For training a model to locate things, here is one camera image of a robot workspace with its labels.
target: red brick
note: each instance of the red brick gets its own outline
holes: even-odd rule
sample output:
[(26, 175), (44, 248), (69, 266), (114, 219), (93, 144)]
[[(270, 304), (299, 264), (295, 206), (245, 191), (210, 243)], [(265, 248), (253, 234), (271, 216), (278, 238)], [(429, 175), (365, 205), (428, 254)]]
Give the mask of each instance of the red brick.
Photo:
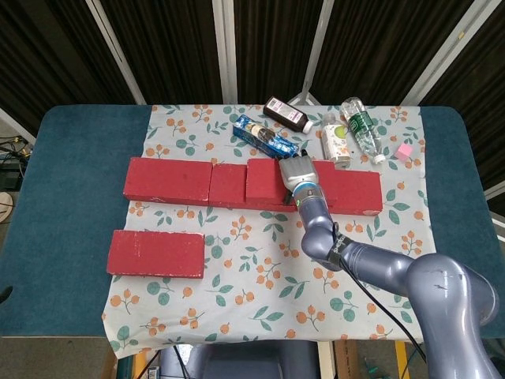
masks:
[(212, 163), (132, 158), (123, 194), (128, 200), (208, 205)]
[(247, 162), (245, 200), (249, 205), (281, 205), (286, 196), (279, 162), (275, 159), (250, 159)]
[(216, 164), (212, 169), (209, 205), (221, 208), (245, 208), (244, 164)]
[(204, 236), (197, 233), (114, 231), (107, 272), (115, 275), (204, 276)]
[(331, 213), (372, 216), (382, 211), (378, 172), (335, 170), (325, 180), (325, 193), (335, 199), (329, 206)]
[[(330, 212), (343, 215), (374, 215), (382, 211), (378, 173), (336, 170), (332, 162), (324, 160), (314, 161), (314, 167)], [(295, 210), (294, 207), (282, 205), (285, 193), (279, 162), (274, 159), (248, 161), (245, 196), (249, 207), (291, 212), (291, 209)]]

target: pink cube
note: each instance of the pink cube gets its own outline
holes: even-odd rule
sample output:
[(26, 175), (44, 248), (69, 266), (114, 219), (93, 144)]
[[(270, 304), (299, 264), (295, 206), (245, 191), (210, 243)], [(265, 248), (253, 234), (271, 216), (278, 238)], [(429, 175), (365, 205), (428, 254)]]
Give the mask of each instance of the pink cube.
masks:
[(402, 162), (405, 162), (412, 153), (412, 146), (409, 144), (401, 144), (398, 150), (395, 153), (395, 157), (400, 159)]

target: white plastic bottle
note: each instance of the white plastic bottle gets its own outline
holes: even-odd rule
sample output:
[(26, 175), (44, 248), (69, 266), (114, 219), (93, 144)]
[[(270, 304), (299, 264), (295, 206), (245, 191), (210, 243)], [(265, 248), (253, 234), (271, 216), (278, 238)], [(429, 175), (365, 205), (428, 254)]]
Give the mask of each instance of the white plastic bottle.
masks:
[(336, 168), (346, 169), (350, 166), (350, 154), (347, 148), (346, 127), (335, 117), (334, 113), (323, 116), (324, 157), (332, 161)]
[(350, 97), (342, 103), (342, 112), (364, 154), (378, 164), (386, 160), (382, 153), (380, 137), (373, 127), (372, 119), (365, 106), (357, 97)]

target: plastic water bottle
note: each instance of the plastic water bottle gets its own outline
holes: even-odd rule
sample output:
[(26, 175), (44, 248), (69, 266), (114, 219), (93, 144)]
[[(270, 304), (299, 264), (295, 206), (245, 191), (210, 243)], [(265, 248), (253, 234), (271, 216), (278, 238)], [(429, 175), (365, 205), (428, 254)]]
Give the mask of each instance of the plastic water bottle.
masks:
[(342, 112), (363, 153), (369, 156), (375, 164), (386, 160), (382, 153), (380, 137), (377, 135), (372, 119), (361, 100), (357, 97), (350, 97), (342, 103)]

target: floral tablecloth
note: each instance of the floral tablecloth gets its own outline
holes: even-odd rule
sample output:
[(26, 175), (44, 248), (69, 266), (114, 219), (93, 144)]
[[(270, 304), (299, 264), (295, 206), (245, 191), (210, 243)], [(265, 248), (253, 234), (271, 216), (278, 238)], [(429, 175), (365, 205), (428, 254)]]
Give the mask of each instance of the floral tablecloth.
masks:
[[(262, 115), (257, 105), (155, 105), (142, 156), (246, 163), (265, 157), (232, 136), (247, 114), (323, 159), (321, 118), (338, 107), (300, 107), (314, 121), (308, 135)], [(411, 257), (434, 253), (425, 181), (425, 140), (418, 107), (369, 107), (387, 161), (372, 165), (349, 134), (351, 170), (381, 173), (383, 211), (378, 216), (334, 215), (342, 230)], [(393, 154), (412, 145), (408, 161)], [(398, 339), (406, 336), (344, 272), (329, 272), (301, 252), (297, 213), (130, 202), (126, 230), (205, 234), (202, 280), (114, 276), (103, 324), (121, 358), (170, 343), (263, 339)], [(421, 339), (406, 298), (368, 289)]]

